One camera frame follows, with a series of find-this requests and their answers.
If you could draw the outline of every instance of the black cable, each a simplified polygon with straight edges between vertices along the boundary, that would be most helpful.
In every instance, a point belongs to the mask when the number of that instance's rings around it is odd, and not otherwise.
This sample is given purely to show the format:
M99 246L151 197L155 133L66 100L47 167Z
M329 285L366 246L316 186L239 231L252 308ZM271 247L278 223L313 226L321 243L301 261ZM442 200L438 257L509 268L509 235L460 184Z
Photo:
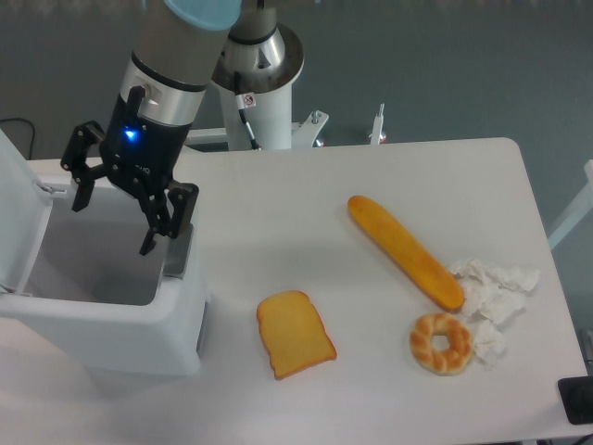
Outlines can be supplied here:
M583 443L587 442L591 438L593 438L593 434L588 434L588 435L583 436L582 438L580 438L575 443L573 443L573 445L582 445Z
M23 123L28 124L31 127L31 142L29 143L29 157L28 157L28 159L31 160L33 158L33 143L35 142L35 124L25 118L0 119L0 123L5 123L5 122L23 122Z

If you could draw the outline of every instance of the white container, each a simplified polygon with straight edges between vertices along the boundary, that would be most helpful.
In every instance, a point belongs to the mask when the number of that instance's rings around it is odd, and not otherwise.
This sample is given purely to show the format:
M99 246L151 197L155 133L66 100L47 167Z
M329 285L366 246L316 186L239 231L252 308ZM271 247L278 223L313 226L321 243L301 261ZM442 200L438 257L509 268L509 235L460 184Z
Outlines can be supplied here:
M66 174L37 177L0 132L0 317L87 366L197 371L209 293L192 230L143 257L134 200L102 180L75 213L75 193Z

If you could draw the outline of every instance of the baguette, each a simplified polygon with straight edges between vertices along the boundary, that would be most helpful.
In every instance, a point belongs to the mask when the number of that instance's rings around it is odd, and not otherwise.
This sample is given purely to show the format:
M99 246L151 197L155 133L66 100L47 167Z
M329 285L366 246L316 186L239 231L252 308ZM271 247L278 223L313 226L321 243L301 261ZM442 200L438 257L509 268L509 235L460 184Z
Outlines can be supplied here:
M461 308L465 297L459 283L396 218L367 197L351 197L347 206L357 225L422 292L447 311Z

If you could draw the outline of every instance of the bin lid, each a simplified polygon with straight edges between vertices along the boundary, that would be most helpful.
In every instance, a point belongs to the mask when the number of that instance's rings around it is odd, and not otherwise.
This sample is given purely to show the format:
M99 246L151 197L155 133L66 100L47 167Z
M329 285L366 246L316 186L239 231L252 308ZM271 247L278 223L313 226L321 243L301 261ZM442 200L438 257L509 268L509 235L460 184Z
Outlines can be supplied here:
M23 291L44 239L50 194L0 131L0 292Z

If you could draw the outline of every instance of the robotic arm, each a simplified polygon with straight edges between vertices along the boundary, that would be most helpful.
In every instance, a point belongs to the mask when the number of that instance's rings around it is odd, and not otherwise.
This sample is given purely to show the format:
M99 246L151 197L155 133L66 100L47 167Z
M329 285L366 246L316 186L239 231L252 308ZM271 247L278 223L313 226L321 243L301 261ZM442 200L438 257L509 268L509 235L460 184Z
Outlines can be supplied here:
M78 185L72 209L88 206L95 180L106 176L146 216L142 255L156 234L176 238L189 225L198 188L172 171L240 12L241 0L148 0L107 132L94 121L72 132L61 160ZM91 168L86 158L96 144L102 164Z

